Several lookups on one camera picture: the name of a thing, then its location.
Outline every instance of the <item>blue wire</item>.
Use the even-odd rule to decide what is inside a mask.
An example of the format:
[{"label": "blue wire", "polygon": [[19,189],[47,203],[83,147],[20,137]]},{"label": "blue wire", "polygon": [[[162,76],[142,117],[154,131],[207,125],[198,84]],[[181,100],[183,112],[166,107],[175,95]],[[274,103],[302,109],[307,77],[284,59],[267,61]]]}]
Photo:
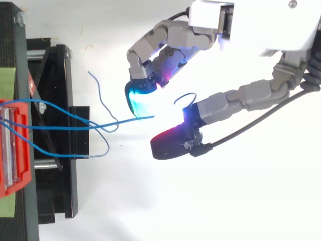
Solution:
[{"label": "blue wire", "polygon": [[81,118],[77,115],[74,115],[74,114],[71,114],[67,111],[65,111],[64,109],[60,108],[59,106],[55,105],[55,104],[52,104],[48,101],[45,101],[45,100],[38,100],[38,99],[18,99],[18,100],[12,100],[12,101],[8,101],[8,102],[5,102],[5,103],[0,103],[0,107],[3,106],[3,105],[6,105],[6,104],[13,104],[13,103],[20,103],[20,102],[36,102],[36,103],[44,103],[44,104],[47,104],[47,105],[50,105],[52,106],[53,108],[56,108],[57,110],[60,110],[62,113],[65,113],[67,114],[68,116],[72,117],[72,118],[75,118],[75,119],[78,119],[82,122],[85,122],[85,123],[91,123],[91,124],[94,124],[95,127],[88,127],[88,128],[70,128],[70,127],[56,127],[57,130],[68,130],[68,131],[79,131],[79,130],[83,130],[83,131],[86,131],[86,130],[91,130],[91,129],[101,129],[103,127],[109,127],[109,126],[114,126],[114,125],[117,125],[117,124],[123,124],[123,123],[127,123],[127,122],[133,122],[133,121],[138,121],[138,120],[142,120],[142,119],[151,119],[151,118],[154,118],[154,116],[147,116],[147,117],[140,117],[140,118],[134,118],[134,119],[128,119],[128,120],[125,120],[125,121],[121,121],[121,122],[115,122],[115,123],[111,123],[111,124],[105,124],[105,125],[102,125],[100,126],[99,124],[95,123],[95,122],[92,122],[91,120],[88,120],[88,119],[84,119],[84,118]]},{"label": "blue wire", "polygon": [[[102,101],[102,98],[101,98],[101,91],[100,91],[100,84],[99,84],[99,81],[98,79],[91,73],[88,71],[88,74],[90,74],[91,77],[94,78],[94,80],[96,80],[97,82],[97,85],[98,85],[98,93],[99,93],[99,99],[100,99],[100,102],[101,104],[105,107],[105,109],[109,112],[110,116],[115,120],[115,121],[119,121],[116,117],[113,116],[113,114],[111,113],[111,111],[109,110],[109,108],[104,104],[104,102]],[[117,125],[116,129],[114,129],[113,131],[108,131],[108,130],[105,130],[103,129],[104,131],[106,131],[107,133],[113,133],[115,131],[117,131],[119,128],[119,125]]]},{"label": "blue wire", "polygon": [[52,156],[52,157],[59,157],[59,158],[95,158],[95,157],[102,157],[101,156],[85,156],[85,155],[60,155],[60,154],[55,154],[55,153],[49,153],[46,152],[45,150],[41,149],[40,147],[38,147],[36,144],[32,143],[31,141],[29,141],[27,138],[23,137],[22,135],[20,135],[18,132],[16,132],[14,129],[12,129],[11,127],[9,127],[8,125],[6,125],[2,120],[0,120],[1,125],[3,125],[4,127],[8,128],[12,133],[16,134],[18,137],[20,137],[22,140],[24,140],[25,142],[27,142],[29,145],[33,146],[34,148],[36,148],[38,151],[42,152],[45,155],[48,156]]},{"label": "blue wire", "polygon": [[31,146],[33,146],[35,149],[37,149],[38,151],[40,151],[41,153],[45,154],[45,155],[48,155],[48,156],[52,156],[52,157],[58,157],[58,158],[97,158],[97,157],[104,157],[106,156],[108,153],[109,153],[109,150],[110,150],[110,145],[108,143],[108,141],[106,140],[106,138],[102,135],[102,133],[98,130],[98,129],[102,129],[103,127],[109,127],[109,126],[114,126],[114,125],[119,125],[119,124],[122,124],[122,123],[128,123],[128,122],[133,122],[133,121],[138,121],[138,120],[142,120],[142,119],[150,119],[150,118],[153,118],[153,116],[148,116],[148,117],[141,117],[141,118],[134,118],[134,119],[127,119],[125,121],[121,121],[121,122],[116,122],[116,123],[110,123],[110,124],[106,124],[106,125],[98,125],[97,123],[95,122],[92,122],[88,119],[84,119],[84,118],[81,118],[77,115],[74,115],[74,114],[71,114],[67,111],[65,111],[64,109],[60,108],[59,106],[55,105],[55,104],[52,104],[48,101],[45,101],[45,100],[37,100],[37,99],[19,99],[19,100],[13,100],[13,101],[8,101],[8,102],[5,102],[5,103],[0,103],[0,107],[3,106],[3,105],[6,105],[6,104],[12,104],[12,103],[20,103],[20,102],[38,102],[38,103],[44,103],[44,104],[47,104],[47,105],[50,105],[58,110],[60,110],[61,112],[67,114],[68,116],[70,117],[73,117],[75,119],[78,119],[82,122],[84,122],[85,124],[89,125],[90,127],[87,127],[87,128],[71,128],[71,127],[33,127],[33,126],[26,126],[26,125],[21,125],[21,124],[18,124],[18,123],[14,123],[14,122],[11,122],[9,120],[6,120],[4,119],[6,122],[10,123],[10,124],[13,124],[15,126],[18,126],[18,127],[23,127],[23,128],[29,128],[29,129],[34,129],[34,130],[65,130],[65,131],[80,131],[80,130],[83,130],[83,131],[86,131],[86,130],[96,130],[100,136],[105,140],[107,146],[108,146],[108,149],[107,149],[107,152],[103,155],[96,155],[96,156],[88,156],[88,155],[76,155],[76,154],[73,154],[73,155],[61,155],[61,154],[55,154],[55,153],[49,153],[43,149],[41,149],[40,147],[38,147],[36,144],[32,143],[31,141],[29,141],[28,139],[26,139],[25,137],[23,137],[22,135],[20,135],[18,132],[16,132],[14,129],[12,129],[11,127],[9,127],[8,125],[6,125],[2,120],[0,120],[0,123],[5,126],[6,128],[8,128],[11,132],[13,132],[14,134],[16,134],[18,137],[22,138],[24,141],[26,141],[28,144],[30,144]]},{"label": "blue wire", "polygon": [[21,125],[15,122],[12,122],[10,120],[4,119],[5,122],[8,122],[12,125],[15,125],[17,127],[22,127],[22,128],[27,128],[27,129],[32,129],[32,130],[57,130],[57,131],[88,131],[88,130],[96,130],[96,129],[102,129],[103,127],[111,127],[115,125],[120,125],[128,122],[134,122],[138,120],[143,120],[143,119],[151,119],[153,116],[147,116],[147,117],[139,117],[139,118],[134,118],[134,119],[126,119],[122,120],[120,122],[114,122],[114,123],[109,123],[105,125],[96,125],[96,126],[90,126],[90,127],[35,127],[35,126],[26,126],[26,125]]}]

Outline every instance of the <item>white background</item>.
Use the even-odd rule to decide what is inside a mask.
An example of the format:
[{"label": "white background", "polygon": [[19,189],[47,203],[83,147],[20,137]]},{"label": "white background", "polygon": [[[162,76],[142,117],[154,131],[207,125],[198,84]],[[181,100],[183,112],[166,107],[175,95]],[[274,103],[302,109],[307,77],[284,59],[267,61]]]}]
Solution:
[{"label": "white background", "polygon": [[[75,105],[90,105],[91,119],[132,118],[124,96],[129,81],[127,50],[159,21],[183,11],[191,0],[16,0],[28,16],[27,37],[52,37],[73,51]],[[167,86],[175,99],[198,100],[270,79],[280,55],[223,55],[214,46],[198,54]],[[56,215],[41,225],[41,241],[72,240],[321,240],[320,93],[305,96],[238,138],[197,159],[156,161],[149,141],[157,120],[124,124],[106,136],[109,155],[78,161],[79,213]],[[264,111],[243,111],[202,130],[213,142]],[[105,151],[96,132],[92,155]]]}]

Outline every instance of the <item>red clamp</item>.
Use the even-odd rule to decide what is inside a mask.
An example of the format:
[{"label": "red clamp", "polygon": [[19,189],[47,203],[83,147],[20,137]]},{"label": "red clamp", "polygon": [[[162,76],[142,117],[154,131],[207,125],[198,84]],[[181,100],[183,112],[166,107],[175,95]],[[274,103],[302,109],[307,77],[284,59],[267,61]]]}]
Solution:
[{"label": "red clamp", "polygon": [[[0,107],[0,116],[21,125],[28,125],[26,103],[5,104]],[[29,139],[29,130],[6,123],[20,135]],[[8,196],[31,181],[30,147],[9,129],[0,125],[0,198]]]}]

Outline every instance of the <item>thin wire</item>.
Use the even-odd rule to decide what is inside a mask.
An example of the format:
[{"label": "thin wire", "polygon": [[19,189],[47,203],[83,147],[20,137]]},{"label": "thin wire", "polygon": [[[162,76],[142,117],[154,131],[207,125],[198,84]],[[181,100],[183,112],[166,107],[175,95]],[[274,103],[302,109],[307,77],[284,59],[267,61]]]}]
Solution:
[{"label": "thin wire", "polygon": [[179,14],[176,14],[176,15],[170,17],[168,20],[175,20],[175,19],[178,19],[179,17],[186,16],[186,15],[187,15],[186,12],[181,12]]},{"label": "thin wire", "polygon": [[217,147],[217,146],[237,137],[238,135],[240,135],[240,134],[246,132],[247,130],[251,129],[252,127],[256,126],[257,124],[259,124],[260,122],[262,122],[263,120],[265,120],[266,118],[271,116],[272,114],[276,113],[278,110],[285,107],[287,104],[291,103],[292,101],[294,101],[294,100],[296,100],[296,99],[298,99],[308,93],[310,93],[310,91],[303,90],[303,91],[293,95],[292,97],[290,97],[290,98],[286,99],[285,101],[281,102],[280,104],[278,104],[273,109],[269,110],[267,113],[265,113],[264,115],[262,115],[261,117],[259,117],[255,121],[251,122],[250,124],[246,125],[245,127],[241,128],[241,129],[239,129],[238,131],[230,134],[229,136],[227,136],[217,142],[210,144],[209,146],[211,148],[214,148],[214,147]]},{"label": "thin wire", "polygon": [[133,118],[133,119],[126,119],[126,120],[122,120],[120,122],[114,122],[114,123],[109,123],[109,124],[104,124],[104,125],[98,125],[96,124],[96,126],[89,126],[89,127],[36,127],[36,126],[27,126],[27,125],[22,125],[22,124],[18,124],[15,122],[12,122],[8,119],[4,119],[5,122],[8,122],[12,125],[15,125],[17,127],[22,127],[22,128],[27,128],[27,129],[31,129],[31,130],[56,130],[56,131],[88,131],[88,130],[97,130],[97,129],[103,129],[104,127],[111,127],[111,126],[115,126],[115,125],[120,125],[120,124],[124,124],[124,123],[129,123],[129,122],[134,122],[134,121],[138,121],[138,120],[143,120],[143,119],[151,119],[154,118],[154,116],[147,116],[147,117],[139,117],[139,118]]},{"label": "thin wire", "polygon": [[197,94],[196,94],[196,93],[187,93],[187,94],[184,94],[183,96],[181,96],[180,98],[178,98],[177,100],[175,100],[174,104],[176,104],[177,101],[179,101],[180,99],[182,99],[182,98],[184,98],[184,97],[186,97],[186,96],[188,96],[188,95],[194,95],[193,101],[189,104],[189,105],[192,105],[192,104],[195,102],[196,98],[197,98]]},{"label": "thin wire", "polygon": [[105,154],[103,154],[102,155],[102,157],[104,157],[104,156],[107,156],[107,154],[109,153],[109,151],[110,151],[110,145],[109,145],[109,143],[108,143],[108,141],[106,140],[106,138],[104,137],[104,135],[98,130],[98,129],[96,129],[96,131],[100,134],[100,136],[104,139],[104,141],[106,142],[106,144],[107,144],[107,147],[108,147],[108,149],[107,149],[107,151],[106,151],[106,153]]},{"label": "thin wire", "polygon": [[45,155],[48,156],[52,156],[52,157],[59,157],[59,158],[96,158],[96,157],[102,157],[103,155],[100,156],[86,156],[86,155],[61,155],[61,154],[55,154],[55,153],[50,153],[50,152],[46,152],[45,150],[41,149],[40,147],[38,147],[36,144],[32,143],[31,141],[29,141],[27,138],[23,137],[22,135],[20,135],[18,132],[16,132],[14,129],[12,129],[11,127],[9,127],[8,125],[6,125],[2,120],[0,120],[1,125],[3,125],[4,127],[8,128],[12,133],[14,133],[15,135],[17,135],[18,137],[20,137],[22,140],[24,140],[25,142],[27,142],[29,145],[33,146],[35,149],[37,149],[38,151],[42,152]]},{"label": "thin wire", "polygon": [[[105,109],[109,112],[110,116],[115,120],[115,121],[119,121],[116,117],[114,117],[114,115],[111,113],[111,111],[109,110],[109,108],[104,104],[104,102],[102,101],[102,98],[101,98],[101,91],[100,91],[100,84],[99,84],[99,81],[98,79],[90,72],[88,71],[88,74],[90,74],[91,77],[94,78],[94,80],[96,80],[97,82],[97,85],[98,85],[98,93],[99,93],[99,99],[100,99],[100,102],[101,104],[105,107]],[[119,128],[119,125],[117,125],[116,129],[114,129],[113,131],[108,131],[108,130],[104,130],[106,131],[107,133],[113,133],[115,131],[117,131]]]},{"label": "thin wire", "polygon": [[[72,118],[75,118],[75,119],[78,119],[82,122],[86,122],[86,123],[90,123],[90,124],[93,124],[95,125],[97,128],[95,127],[88,127],[88,129],[83,129],[83,130],[91,130],[91,129],[101,129],[103,127],[109,127],[109,126],[114,126],[114,125],[117,125],[118,123],[111,123],[111,124],[106,124],[106,125],[102,125],[100,126],[99,124],[91,121],[91,120],[88,120],[88,119],[84,119],[84,118],[81,118],[77,115],[74,115],[74,114],[71,114],[67,111],[65,111],[64,109],[60,108],[59,106],[55,105],[55,104],[52,104],[48,101],[45,101],[45,100],[38,100],[38,99],[18,99],[18,100],[12,100],[12,101],[7,101],[5,103],[0,103],[0,107],[3,106],[3,105],[6,105],[6,104],[13,104],[13,103],[21,103],[21,102],[36,102],[36,103],[44,103],[44,104],[47,104],[47,105],[50,105],[52,106],[53,108],[57,109],[57,110],[60,110],[62,113],[72,117]],[[128,120],[125,120],[125,121],[121,121],[119,123],[127,123],[127,122],[133,122],[133,121],[138,121],[138,120],[142,120],[142,119],[151,119],[151,118],[154,118],[154,116],[147,116],[147,117],[140,117],[140,118],[134,118],[134,119],[128,119]],[[73,129],[73,128],[68,128],[68,129],[57,129],[57,130],[69,130],[69,131],[79,131],[79,129]]]}]

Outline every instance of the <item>black cable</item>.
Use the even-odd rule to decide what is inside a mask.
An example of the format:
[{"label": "black cable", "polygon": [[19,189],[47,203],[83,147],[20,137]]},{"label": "black cable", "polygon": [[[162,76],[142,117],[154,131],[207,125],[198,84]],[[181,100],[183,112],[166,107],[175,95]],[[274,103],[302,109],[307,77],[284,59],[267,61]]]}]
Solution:
[{"label": "black cable", "polygon": [[179,14],[176,14],[176,15],[170,17],[168,20],[175,20],[175,19],[178,19],[179,17],[182,17],[182,16],[187,16],[187,13],[186,12],[181,12]]},{"label": "black cable", "polygon": [[214,143],[211,143],[209,145],[209,147],[211,148],[214,148],[214,147],[217,147],[219,146],[220,144],[223,144],[235,137],[237,137],[238,135],[248,131],[249,129],[251,129],[252,127],[256,126],[257,124],[259,124],[260,122],[262,122],[263,120],[265,120],[266,118],[268,118],[269,116],[271,116],[272,114],[276,113],[278,110],[280,110],[281,108],[285,107],[287,104],[291,103],[292,101],[296,100],[296,99],[299,99],[300,97],[308,94],[308,93],[311,93],[311,91],[308,91],[308,90],[303,90],[297,94],[295,94],[294,96],[286,99],[285,101],[281,102],[280,104],[278,104],[276,107],[274,107],[273,109],[269,110],[267,113],[265,113],[264,115],[262,115],[261,117],[259,117],[258,119],[256,119],[255,121],[251,122],[250,124],[248,124],[247,126],[239,129],[238,131],[230,134],[229,136],[223,138],[223,139],[220,139],[219,141],[217,142],[214,142]]},{"label": "black cable", "polygon": [[168,20],[175,20],[175,19],[178,19],[179,17],[182,17],[182,16],[187,16],[188,18],[190,17],[190,8],[188,7],[185,12],[181,12],[179,14],[176,14],[172,17],[170,17]]},{"label": "black cable", "polygon": [[181,96],[180,98],[178,98],[177,100],[175,100],[175,101],[174,101],[174,104],[176,104],[177,101],[179,101],[180,99],[182,99],[182,98],[184,98],[184,97],[186,97],[186,96],[188,96],[188,95],[194,95],[194,99],[192,100],[192,102],[191,102],[188,106],[192,105],[192,104],[195,102],[196,98],[197,98],[197,94],[196,94],[196,93],[187,93],[187,94],[184,94],[183,96]]}]

